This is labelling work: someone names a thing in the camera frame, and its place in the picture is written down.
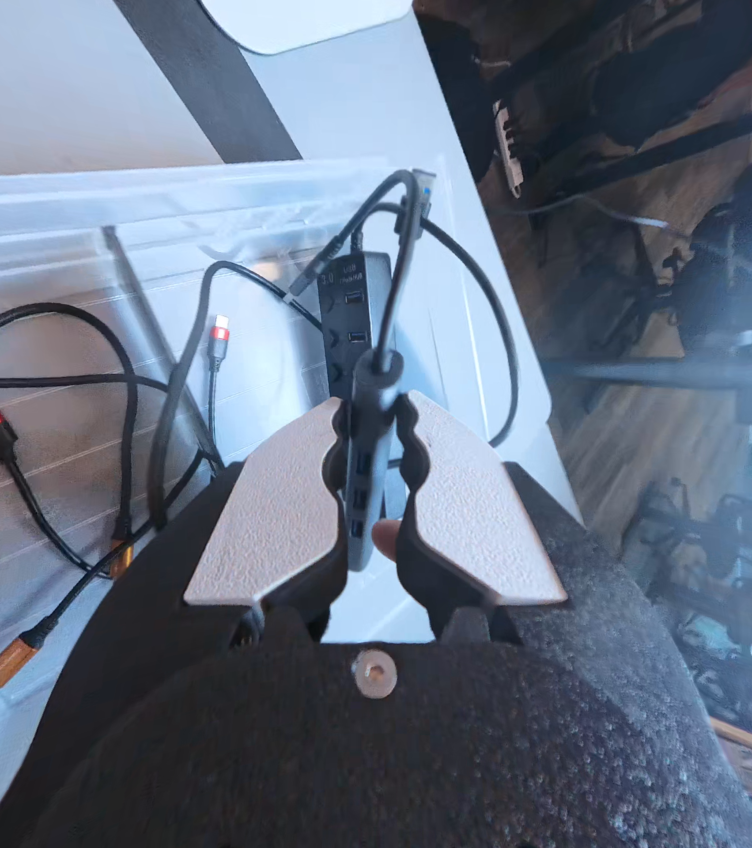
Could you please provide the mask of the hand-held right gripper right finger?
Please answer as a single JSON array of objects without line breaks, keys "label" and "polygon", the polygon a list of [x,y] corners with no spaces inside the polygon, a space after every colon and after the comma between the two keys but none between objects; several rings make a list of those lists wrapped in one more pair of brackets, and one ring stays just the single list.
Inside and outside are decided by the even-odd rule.
[{"label": "hand-held right gripper right finger", "polygon": [[401,585],[440,640],[456,610],[561,606],[567,591],[496,450],[424,394],[395,405],[409,490],[396,539]]}]

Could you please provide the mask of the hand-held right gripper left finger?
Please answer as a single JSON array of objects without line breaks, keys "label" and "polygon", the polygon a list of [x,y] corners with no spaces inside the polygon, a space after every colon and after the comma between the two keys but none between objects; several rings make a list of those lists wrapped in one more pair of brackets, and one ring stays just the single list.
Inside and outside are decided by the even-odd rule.
[{"label": "hand-held right gripper left finger", "polygon": [[328,622],[348,576],[339,489],[344,402],[330,397],[283,426],[233,471],[218,511],[185,538],[182,603],[228,610],[230,642],[258,642],[265,621],[291,608],[308,627]]}]

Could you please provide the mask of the grey slim USB hub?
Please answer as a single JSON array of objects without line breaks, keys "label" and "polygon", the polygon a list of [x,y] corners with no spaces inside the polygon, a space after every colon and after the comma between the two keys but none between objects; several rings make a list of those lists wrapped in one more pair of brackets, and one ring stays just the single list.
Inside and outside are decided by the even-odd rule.
[{"label": "grey slim USB hub", "polygon": [[371,531],[380,519],[389,470],[394,422],[393,406],[400,394],[404,361],[386,349],[364,352],[353,369],[349,404],[348,461],[344,490],[348,569],[363,572],[373,550]]}]

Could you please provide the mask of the clear plastic bin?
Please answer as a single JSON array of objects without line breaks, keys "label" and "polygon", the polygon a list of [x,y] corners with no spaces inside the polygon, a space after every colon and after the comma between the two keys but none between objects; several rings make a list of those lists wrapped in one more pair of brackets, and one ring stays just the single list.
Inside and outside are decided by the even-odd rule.
[{"label": "clear plastic bin", "polygon": [[[313,255],[393,172],[379,158],[0,177],[0,314],[63,303],[114,334],[138,376],[166,382],[189,338],[208,266],[248,267],[285,294]],[[321,334],[253,281],[215,276],[216,313],[232,339],[218,376],[216,445],[246,458],[330,389]],[[19,466],[42,514],[94,565],[109,552],[121,501],[132,529],[147,516],[146,475],[164,394],[138,387],[121,482],[126,388],[2,387]],[[81,578],[31,516],[0,465],[0,651]],[[74,641],[110,588],[95,578],[42,652],[0,691],[0,796],[18,768]]]}]

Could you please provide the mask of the black office chair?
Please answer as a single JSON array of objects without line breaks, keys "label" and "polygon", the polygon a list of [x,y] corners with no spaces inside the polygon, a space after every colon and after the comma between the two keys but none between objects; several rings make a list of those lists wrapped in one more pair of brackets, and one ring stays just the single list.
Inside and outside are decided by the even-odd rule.
[{"label": "black office chair", "polygon": [[700,220],[689,248],[671,297],[684,353],[752,359],[752,164]]}]

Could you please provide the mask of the white power strip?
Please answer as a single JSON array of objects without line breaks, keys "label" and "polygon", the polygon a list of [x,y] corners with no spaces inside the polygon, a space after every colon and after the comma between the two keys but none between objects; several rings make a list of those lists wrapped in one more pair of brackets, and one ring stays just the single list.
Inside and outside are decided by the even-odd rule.
[{"label": "white power strip", "polygon": [[498,99],[493,107],[495,133],[499,157],[511,196],[520,199],[525,182],[518,143],[518,122],[511,116],[504,99]]}]

